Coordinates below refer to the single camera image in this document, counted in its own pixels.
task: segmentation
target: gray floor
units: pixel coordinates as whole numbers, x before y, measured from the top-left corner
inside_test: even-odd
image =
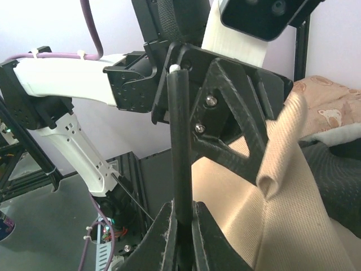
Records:
[[[85,183],[76,175],[52,186],[1,204],[16,223],[0,242],[1,270],[76,271],[83,250],[85,227],[96,218]],[[84,271],[95,270],[95,245],[90,244]]]

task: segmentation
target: camera lens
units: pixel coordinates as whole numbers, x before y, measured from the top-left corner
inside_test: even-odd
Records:
[[[272,6],[272,13],[276,16],[282,16],[286,12],[286,1],[277,0]]]

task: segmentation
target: cloth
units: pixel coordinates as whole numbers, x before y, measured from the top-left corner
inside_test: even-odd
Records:
[[[269,142],[257,185],[201,158],[192,166],[193,198],[204,202],[235,251],[255,270],[355,270],[297,144],[305,99],[291,93]],[[230,144],[242,155],[244,138]]]
[[[361,238],[361,161],[334,156],[323,142],[300,142],[329,217]]]
[[[295,82],[292,91],[303,94],[308,105],[302,140],[335,146],[361,137],[361,90],[312,76]]]

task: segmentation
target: white cable tie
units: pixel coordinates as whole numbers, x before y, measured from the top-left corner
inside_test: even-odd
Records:
[[[48,172],[48,173],[45,172],[45,175],[49,176],[50,174],[53,174],[55,171],[56,171],[56,167],[51,172]]]
[[[34,48],[34,49],[31,50],[31,52],[32,52],[34,58],[38,58],[38,56],[37,56],[37,54],[39,54],[38,49]]]
[[[84,50],[78,50],[78,56],[80,56],[81,60],[84,60],[84,56],[85,56],[85,51]]]

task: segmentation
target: white wall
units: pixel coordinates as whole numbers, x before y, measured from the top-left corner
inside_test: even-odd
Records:
[[[311,17],[307,75],[361,88],[361,2],[327,0]]]
[[[53,51],[95,52],[79,0],[0,0],[0,6],[0,61],[42,45]],[[106,54],[143,49],[131,0],[91,0],[91,8]],[[288,28],[271,42],[264,67],[292,78],[294,39],[295,30]],[[168,126],[154,126],[149,114],[118,111],[89,100],[74,99],[74,105],[83,130],[105,158],[128,151],[141,158],[170,146]],[[32,134],[63,174],[73,171],[52,145]]]

